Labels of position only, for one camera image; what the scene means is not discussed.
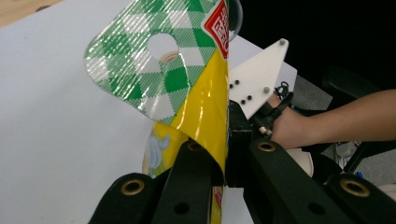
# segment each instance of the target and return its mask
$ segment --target plastic packaging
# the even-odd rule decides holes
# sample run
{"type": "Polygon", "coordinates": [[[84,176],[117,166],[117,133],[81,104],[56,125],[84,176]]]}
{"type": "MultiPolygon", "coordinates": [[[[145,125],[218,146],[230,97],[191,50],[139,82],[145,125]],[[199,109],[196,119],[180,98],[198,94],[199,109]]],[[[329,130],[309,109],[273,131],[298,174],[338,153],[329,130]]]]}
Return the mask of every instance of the plastic packaging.
{"type": "MultiPolygon", "coordinates": [[[[92,80],[157,121],[148,137],[143,173],[155,177],[172,167],[188,138],[204,147],[224,173],[228,43],[228,1],[136,0],[87,47],[85,64],[92,80]],[[177,48],[155,57],[149,42],[164,34],[175,39],[177,48]]],[[[168,46],[165,41],[154,49],[168,46]]],[[[214,188],[214,198],[220,194],[214,188]]],[[[213,204],[220,208],[219,200],[213,204]]],[[[212,213],[212,223],[219,223],[219,216],[219,211],[212,213]]]]}

